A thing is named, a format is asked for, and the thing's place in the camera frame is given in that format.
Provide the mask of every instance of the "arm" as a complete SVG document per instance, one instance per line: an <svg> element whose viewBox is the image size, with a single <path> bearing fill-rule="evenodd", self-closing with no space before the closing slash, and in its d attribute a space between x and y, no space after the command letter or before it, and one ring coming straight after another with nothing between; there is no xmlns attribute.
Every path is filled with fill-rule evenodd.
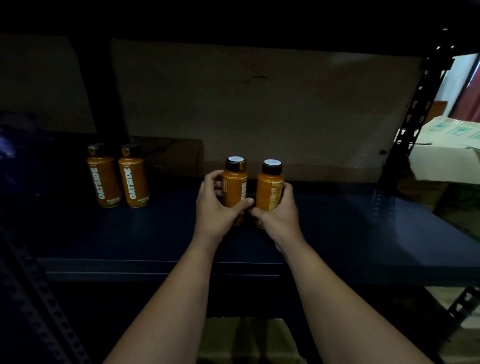
<svg viewBox="0 0 480 364"><path fill-rule="evenodd" d="M215 181L205 176L197 198L192 242L178 264L117 342L104 364L195 363L202 338L210 270L216 248L253 199L222 206Z"/></svg>
<svg viewBox="0 0 480 364"><path fill-rule="evenodd" d="M345 284L305 242L292 186L272 212L252 209L292 270L315 345L325 363L431 361Z"/></svg>

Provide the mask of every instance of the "orange bottle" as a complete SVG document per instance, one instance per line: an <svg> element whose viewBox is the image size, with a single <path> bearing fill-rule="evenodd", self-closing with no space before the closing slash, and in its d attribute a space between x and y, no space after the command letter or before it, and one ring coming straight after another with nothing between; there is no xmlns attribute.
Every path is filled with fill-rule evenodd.
<svg viewBox="0 0 480 364"><path fill-rule="evenodd" d="M104 143L88 146L88 169L96 190L96 199L102 207L115 207L120 204L121 190L115 174L114 158L106 155Z"/></svg>
<svg viewBox="0 0 480 364"><path fill-rule="evenodd" d="M242 157L228 157L222 178L223 206L233 207L247 195L248 174L245 172L246 162ZM233 225L240 225L243 212Z"/></svg>
<svg viewBox="0 0 480 364"><path fill-rule="evenodd" d="M150 199L141 150L137 144L121 146L123 157L119 159L120 174L125 190L125 198L130 207L143 207Z"/></svg>
<svg viewBox="0 0 480 364"><path fill-rule="evenodd" d="M276 159L266 159L262 165L262 173L258 175L256 206L263 211L273 211L280 202L282 196L282 162ZM259 228L264 228L257 221Z"/></svg>

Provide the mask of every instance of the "white cap top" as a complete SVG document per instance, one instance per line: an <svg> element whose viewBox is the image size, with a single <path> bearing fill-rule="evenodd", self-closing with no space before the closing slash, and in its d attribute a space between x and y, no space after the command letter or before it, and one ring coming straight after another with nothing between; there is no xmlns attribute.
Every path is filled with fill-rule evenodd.
<svg viewBox="0 0 480 364"><path fill-rule="evenodd" d="M279 166L280 164L282 164L282 162L276 159L265 159L264 163L268 164L269 166Z"/></svg>
<svg viewBox="0 0 480 364"><path fill-rule="evenodd" d="M228 160L230 162L242 162L243 158L242 157L228 157Z"/></svg>

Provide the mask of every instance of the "forearm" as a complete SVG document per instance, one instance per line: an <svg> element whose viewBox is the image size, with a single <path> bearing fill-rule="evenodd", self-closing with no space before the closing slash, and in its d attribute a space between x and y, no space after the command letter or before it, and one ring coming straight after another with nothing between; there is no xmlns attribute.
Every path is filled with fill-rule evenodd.
<svg viewBox="0 0 480 364"><path fill-rule="evenodd" d="M325 363L431 363L305 241L288 246L284 255Z"/></svg>
<svg viewBox="0 0 480 364"><path fill-rule="evenodd" d="M194 238L105 364L195 363L214 251Z"/></svg>

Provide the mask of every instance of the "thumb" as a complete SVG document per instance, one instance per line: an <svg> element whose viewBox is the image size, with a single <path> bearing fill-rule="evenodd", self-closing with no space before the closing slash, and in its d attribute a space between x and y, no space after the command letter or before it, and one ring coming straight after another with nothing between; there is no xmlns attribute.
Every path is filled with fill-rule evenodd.
<svg viewBox="0 0 480 364"><path fill-rule="evenodd" d="M243 210L246 210L250 206L252 206L252 204L253 204L253 198L249 197L238 202L234 207L232 207L232 210L238 215Z"/></svg>
<svg viewBox="0 0 480 364"><path fill-rule="evenodd" d="M252 215L254 218L259 219L261 222L263 222L262 218L266 213L267 213L266 211L263 211L258 207L254 207L253 209L250 210L250 215Z"/></svg>

